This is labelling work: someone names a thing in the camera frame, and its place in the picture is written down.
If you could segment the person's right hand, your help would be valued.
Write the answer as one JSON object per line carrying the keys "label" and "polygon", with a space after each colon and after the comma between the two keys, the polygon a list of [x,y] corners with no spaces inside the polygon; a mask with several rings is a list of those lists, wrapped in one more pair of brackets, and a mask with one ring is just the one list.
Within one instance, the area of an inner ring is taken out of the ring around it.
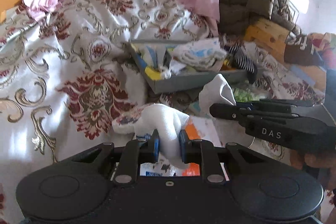
{"label": "person's right hand", "polygon": [[335,168],[335,151],[303,154],[290,150],[290,163],[297,169],[302,169],[304,164],[313,168]]}

